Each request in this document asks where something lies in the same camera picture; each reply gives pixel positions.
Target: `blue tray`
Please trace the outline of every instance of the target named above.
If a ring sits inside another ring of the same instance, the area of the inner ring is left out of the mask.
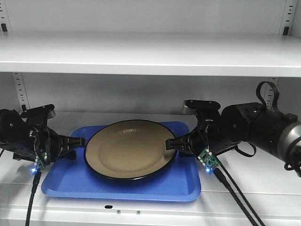
[[[186,124],[178,121],[162,122],[176,136],[189,132]],[[73,137],[88,141],[105,126],[82,127]],[[44,194],[53,197],[97,198],[189,202],[201,192],[198,169],[194,158],[180,157],[163,170],[138,180],[112,180],[91,170],[84,160],[84,148],[77,148],[75,160],[58,159],[42,183]]]

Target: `tan plate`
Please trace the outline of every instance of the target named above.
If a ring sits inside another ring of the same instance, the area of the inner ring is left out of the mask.
[[[165,167],[175,157],[165,141],[174,134],[165,126],[146,120],[114,123],[97,132],[85,150],[87,164],[114,179],[139,179]]]

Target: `black cable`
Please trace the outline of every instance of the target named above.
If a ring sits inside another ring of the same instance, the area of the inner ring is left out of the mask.
[[[1,151],[1,153],[0,153],[0,158],[1,158],[2,154],[3,154],[3,152],[4,152],[4,149],[2,149],[2,151]]]
[[[253,226],[258,226],[254,218],[251,216],[251,214],[248,212],[248,210],[245,208],[243,203],[240,201],[234,190],[232,189],[231,185],[228,183],[226,177],[223,175],[221,170],[219,168],[216,168],[213,170],[214,175],[217,177],[217,179],[229,190],[230,194],[233,196],[236,203],[239,205],[245,216],[248,218],[248,220],[251,222]]]
[[[243,192],[240,190],[240,188],[238,187],[238,185],[236,184],[236,182],[234,181],[234,179],[232,178],[232,176],[230,175],[230,173],[226,170],[226,168],[224,167],[224,165],[221,163],[221,161],[219,161],[221,164],[221,168],[224,170],[224,172],[227,174],[227,176],[229,177],[229,179],[231,180],[232,184],[234,185],[234,187],[237,189],[238,193],[240,194],[240,196],[243,198],[243,200],[245,201],[245,203],[247,204],[247,206],[249,207],[249,209],[251,210],[251,212],[254,214],[254,216],[256,217],[256,219],[258,220],[258,222],[262,225],[265,226],[265,224],[263,223],[263,221],[260,219],[260,217],[258,216],[258,214],[256,213],[256,211],[253,209],[253,207],[251,206],[251,204],[249,203],[249,201],[247,200],[247,198],[245,197],[245,195],[243,194]]]
[[[38,169],[38,171],[34,175],[34,179],[33,179],[33,183],[32,183],[32,193],[31,193],[30,199],[29,199],[29,205],[28,205],[28,210],[27,210],[27,215],[26,215],[25,226],[29,226],[30,215],[31,215],[31,212],[32,212],[33,198],[34,198],[34,194],[37,191],[37,187],[38,187],[38,184],[40,182],[40,178],[41,178],[41,171]]]

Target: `shelf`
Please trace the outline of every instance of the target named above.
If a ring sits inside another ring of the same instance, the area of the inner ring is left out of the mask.
[[[49,127],[64,135],[81,126],[109,124],[132,118],[181,120],[190,128],[195,122],[190,115],[56,113],[56,117],[49,120]],[[240,148],[251,151],[248,144],[241,144]],[[21,225],[31,192],[32,163],[14,161],[10,152],[4,152],[0,160],[0,224]],[[230,151],[222,154],[220,160],[266,225],[300,225],[300,178],[294,172],[285,171],[283,162],[260,149],[253,158]],[[41,183],[49,169],[47,167],[43,172]],[[249,226],[250,222],[214,175],[205,173],[200,163],[198,170],[202,192],[195,201],[187,203],[53,198],[45,196],[39,186],[33,202],[32,223],[47,226]],[[105,209],[105,205],[112,205],[113,208]]]
[[[0,34],[3,72],[300,77],[301,40],[277,35]]]

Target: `white surface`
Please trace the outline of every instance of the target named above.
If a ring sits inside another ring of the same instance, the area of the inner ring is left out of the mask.
[[[168,115],[57,113],[49,126],[62,134],[70,134],[73,127],[99,125],[136,118],[165,121]],[[190,123],[192,116],[174,116],[169,119]],[[248,145],[241,145],[250,151]],[[32,163],[14,161],[12,153],[4,152],[0,159],[0,223],[24,225],[30,196]],[[235,151],[220,156],[225,167],[240,185],[250,203],[267,226],[301,224],[301,180],[294,172],[283,169],[284,163],[262,150],[253,158]],[[232,196],[214,175],[208,175],[198,164],[202,184],[200,197],[189,203],[133,202],[96,199],[62,199],[45,196],[40,186],[34,199],[32,225],[173,225],[173,226],[249,226]],[[45,178],[48,169],[42,174]]]
[[[217,101],[221,104],[221,110],[233,104],[256,102],[257,85],[269,79],[269,77],[221,76],[22,74],[32,108],[54,104],[56,111],[64,112],[146,114],[182,114],[182,104],[186,99]]]
[[[6,2],[13,31],[224,34],[278,34],[285,4],[285,0]]]
[[[0,109],[21,110],[11,73],[0,72]]]
[[[301,40],[275,35],[0,34],[2,71],[299,77]]]
[[[301,2],[298,1],[295,18],[293,20],[292,36],[301,38]]]

